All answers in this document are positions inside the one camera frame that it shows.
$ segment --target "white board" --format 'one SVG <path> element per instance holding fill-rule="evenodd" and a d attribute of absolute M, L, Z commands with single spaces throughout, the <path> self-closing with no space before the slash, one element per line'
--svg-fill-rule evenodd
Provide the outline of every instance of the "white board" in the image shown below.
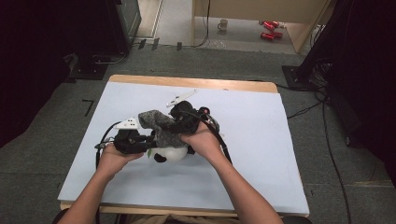
<path fill-rule="evenodd" d="M 152 109 L 168 114 L 166 104 L 192 90 L 108 82 L 58 199 L 75 201 L 82 192 L 95 170 L 93 147 L 111 124 Z M 198 89 L 188 101 L 211 110 L 233 166 L 278 213 L 309 215 L 278 93 Z M 178 162 L 157 163 L 146 155 L 130 162 L 107 185 L 102 203 L 233 210 L 217 173 L 197 154 Z"/>

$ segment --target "gray plush fabric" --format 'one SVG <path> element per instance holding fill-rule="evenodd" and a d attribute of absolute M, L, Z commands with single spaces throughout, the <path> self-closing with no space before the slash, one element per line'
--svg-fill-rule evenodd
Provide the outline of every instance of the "gray plush fabric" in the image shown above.
<path fill-rule="evenodd" d="M 184 147 L 186 143 L 182 142 L 177 133 L 170 133 L 161 128 L 174 123 L 168 116 L 158 110 L 150 110 L 138 115 L 140 125 L 145 129 L 155 131 L 157 147 Z"/>

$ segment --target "black stand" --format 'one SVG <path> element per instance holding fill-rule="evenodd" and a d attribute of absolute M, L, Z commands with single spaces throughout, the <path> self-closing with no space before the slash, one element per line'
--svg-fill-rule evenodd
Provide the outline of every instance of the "black stand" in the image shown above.
<path fill-rule="evenodd" d="M 285 76 L 288 86 L 293 90 L 315 90 L 318 87 L 312 84 L 308 78 L 299 78 L 299 66 L 285 66 L 282 65 L 283 75 Z"/>
<path fill-rule="evenodd" d="M 74 66 L 72 72 L 69 75 L 69 79 L 89 79 L 89 80 L 102 80 L 107 70 L 107 63 L 110 62 L 110 58 L 100 58 L 100 63 L 84 61 L 78 59 L 78 62 Z"/>

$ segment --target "wooden desk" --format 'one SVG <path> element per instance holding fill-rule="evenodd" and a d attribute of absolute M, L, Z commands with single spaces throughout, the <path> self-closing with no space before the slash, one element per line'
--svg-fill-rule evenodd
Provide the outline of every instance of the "wooden desk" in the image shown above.
<path fill-rule="evenodd" d="M 257 104 L 255 103 L 260 104 L 260 100 L 259 102 L 257 102 L 257 100 L 254 100 L 254 97 L 251 100 L 249 100 L 248 97 L 246 96 L 256 95 L 256 94 L 262 96 L 263 92 L 267 92 L 267 93 L 272 93 L 272 94 L 268 94 L 267 96 L 269 96 L 270 98 L 275 97 L 277 103 L 281 105 L 281 100 L 279 94 L 277 93 L 276 85 L 274 83 L 181 78 L 181 77 L 141 77 L 141 76 L 121 76 L 121 75 L 112 76 L 105 87 L 101 100 L 92 117 L 90 126 L 80 145 L 78 154 L 64 182 L 64 186 L 58 198 L 61 201 L 62 209 L 65 209 L 66 207 L 69 207 L 72 204 L 72 202 L 77 198 L 79 193 L 85 187 L 88 180 L 91 178 L 94 172 L 95 151 L 93 149 L 93 145 L 94 143 L 97 143 L 97 141 L 102 137 L 103 132 L 107 129 L 108 126 L 107 124 L 114 123 L 113 120 L 119 121 L 121 120 L 120 118 L 128 119 L 131 115 L 131 113 L 128 112 L 128 110 L 132 110 L 132 107 L 139 108 L 139 109 L 137 108 L 135 109 L 140 112 L 147 111 L 144 110 L 145 104 L 139 102 L 140 101 L 142 101 L 143 103 L 146 102 L 148 99 L 151 99 L 152 95 L 156 95 L 160 97 L 156 92 L 150 93 L 149 91 L 148 94 L 146 94 L 145 96 L 141 96 L 140 94 L 138 94 L 141 92 L 139 91 L 139 88 L 146 88 L 145 90 L 150 89 L 151 91 L 161 89 L 159 93 L 168 92 L 169 90 L 171 90 L 172 92 L 171 94 L 173 95 L 173 90 L 176 90 L 175 93 L 180 93 L 178 92 L 180 91 L 180 86 L 189 87 L 189 89 L 198 88 L 199 90 L 198 93 L 191 97 L 191 101 L 189 99 L 191 103 L 196 103 L 194 102 L 194 100 L 197 100 L 199 98 L 199 95 L 201 95 L 201 97 L 204 97 L 207 93 L 213 96 L 212 99 L 208 97 L 204 97 L 205 99 L 202 99 L 202 101 L 216 102 L 216 98 L 219 98 L 220 95 L 223 94 L 222 96 L 223 98 L 218 99 L 218 102 L 225 103 L 225 105 L 222 105 L 221 107 L 222 109 L 225 109 L 227 115 L 232 115 L 234 112 L 229 108 L 223 108 L 227 106 L 226 102 L 224 102 L 224 100 L 227 101 L 227 99 L 224 98 L 224 95 L 235 96 L 236 94 L 242 94 L 241 99 L 243 100 L 239 99 L 238 102 L 240 103 L 238 104 L 243 105 L 244 103 L 242 101 L 247 101 L 247 102 L 250 101 L 249 104 L 253 104 L 256 107 Z M 135 101 L 131 103 L 125 101 L 125 96 L 123 95 L 125 93 L 127 93 L 128 96 L 132 96 L 132 94 L 137 94 L 134 99 L 135 100 L 140 99 L 139 102 Z M 276 140 L 276 144 L 278 144 L 278 148 L 276 150 L 269 150 L 270 147 L 266 147 L 265 143 L 262 143 L 261 145 L 262 147 L 266 147 L 264 151 L 266 151 L 267 153 L 265 155 L 266 158 L 263 158 L 262 160 L 259 161 L 256 160 L 257 158 L 255 158 L 255 156 L 260 156 L 260 152 L 255 153 L 252 149 L 249 148 L 246 148 L 246 151 L 236 150 L 237 148 L 243 148 L 245 144 L 248 145 L 248 142 L 250 142 L 250 140 L 248 140 L 247 143 L 245 143 L 243 140 L 238 141 L 240 144 L 242 144 L 242 146 L 237 146 L 233 142 L 236 138 L 232 137 L 233 134 L 227 132 L 228 130 L 234 130 L 235 132 L 238 133 L 238 136 L 241 136 L 241 138 L 243 138 L 244 134 L 239 133 L 240 131 L 238 130 L 238 127 L 241 127 L 242 129 L 244 128 L 246 129 L 244 125 L 250 125 L 249 127 L 251 127 L 251 122 L 250 124 L 246 124 L 248 122 L 246 121 L 242 122 L 241 120 L 242 123 L 236 125 L 238 126 L 236 128 L 234 122 L 231 122 L 232 125 L 231 127 L 233 128 L 230 128 L 229 124 L 227 124 L 227 122 L 222 120 L 224 118 L 216 118 L 216 119 L 220 123 L 220 128 L 224 129 L 224 131 L 220 130 L 220 132 L 226 133 L 224 140 L 226 141 L 229 147 L 231 157 L 233 158 L 233 165 L 253 185 L 253 187 L 255 187 L 260 193 L 265 194 L 265 197 L 269 200 L 269 202 L 276 201 L 275 208 L 277 209 L 276 211 L 278 211 L 280 215 L 292 214 L 292 215 L 308 216 L 309 209 L 307 207 L 306 199 L 303 192 L 303 186 L 301 183 L 301 179 L 299 177 L 298 168 L 294 157 L 294 152 L 292 150 L 289 128 L 285 128 L 287 127 L 286 114 L 284 113 L 283 105 L 281 105 L 281 107 L 282 108 L 280 111 L 268 110 L 268 113 L 274 114 L 276 117 L 278 117 L 281 120 L 280 123 L 276 122 L 276 119 L 263 119 L 263 120 L 269 121 L 270 125 L 271 122 L 274 122 L 272 124 L 275 128 L 271 131 L 274 131 L 275 135 L 276 133 L 278 133 L 276 128 L 283 126 L 284 128 L 282 128 L 281 132 L 285 132 L 286 137 L 282 139 L 282 141 Z M 216 113 L 221 113 L 220 106 L 216 108 L 215 107 L 209 107 L 209 108 L 211 108 L 212 115 L 214 116 Z M 257 123 L 258 126 L 260 126 L 260 122 L 253 122 L 253 123 L 254 124 Z M 262 127 L 254 127 L 251 129 L 257 130 L 257 129 L 262 129 Z M 278 154 L 276 154 L 278 152 L 280 152 L 281 155 L 285 155 L 285 157 L 279 157 Z M 246 162 L 247 159 L 241 156 L 240 153 L 244 153 L 244 155 L 250 155 L 251 159 L 248 160 L 251 161 Z M 277 159 L 280 159 L 280 162 L 283 164 L 279 166 L 286 167 L 286 169 L 283 170 L 284 172 L 277 173 L 276 171 L 274 172 L 272 171 L 272 170 L 276 170 L 276 168 L 274 166 L 271 166 L 269 162 Z M 154 178 L 152 177 L 153 175 L 157 176 L 158 178 L 161 178 L 162 182 L 160 181 L 159 183 L 154 183 L 155 181 L 157 181 L 157 177 Z M 259 175 L 260 178 L 265 178 L 265 179 L 258 180 L 256 177 L 252 175 Z M 278 183 L 279 181 L 275 181 L 275 180 L 273 181 L 273 179 L 277 179 L 277 178 L 281 178 L 280 182 L 282 184 Z M 189 184 L 191 186 L 181 189 L 182 192 L 180 192 L 180 195 L 178 195 L 178 197 L 169 197 L 168 195 L 166 195 L 166 193 L 173 195 L 178 194 L 177 190 L 176 192 L 171 192 L 172 189 L 173 188 L 177 189 L 179 188 L 179 186 L 189 185 Z M 285 192 L 275 192 L 279 189 L 279 185 L 280 187 L 284 186 L 286 188 L 291 188 L 291 189 L 284 189 Z M 289 198 L 282 198 L 284 194 L 288 194 L 290 191 L 293 191 L 293 193 L 289 195 Z M 199 197 L 199 195 L 201 194 L 204 194 L 207 197 Z M 159 198 L 159 196 L 165 198 L 164 202 L 153 203 L 152 202 L 154 200 L 153 198 Z M 190 201 L 194 201 L 194 199 L 197 199 L 196 201 L 200 201 L 200 202 L 190 203 Z M 231 202 L 229 202 L 229 198 L 226 194 L 225 189 L 223 188 L 221 182 L 219 181 L 219 177 L 217 176 L 214 169 L 210 166 L 210 164 L 199 155 L 193 155 L 193 156 L 190 155 L 185 159 L 183 159 L 182 161 L 179 161 L 178 163 L 166 162 L 159 164 L 153 161 L 153 159 L 149 160 L 147 157 L 143 157 L 139 160 L 131 162 L 130 164 L 125 166 L 124 169 L 119 174 L 117 174 L 116 177 L 107 186 L 104 197 L 102 198 L 102 206 L 100 208 L 100 211 L 104 213 L 122 213 L 122 214 L 164 215 L 164 214 L 172 213 L 172 214 L 178 214 L 184 216 L 236 217 L 236 213 L 232 208 Z"/>
<path fill-rule="evenodd" d="M 194 17 L 207 15 L 207 4 L 209 0 L 192 1 L 192 31 L 194 32 Z M 305 41 L 327 11 L 331 1 L 211 0 L 209 17 L 286 22 L 294 49 L 296 52 L 300 52 Z"/>

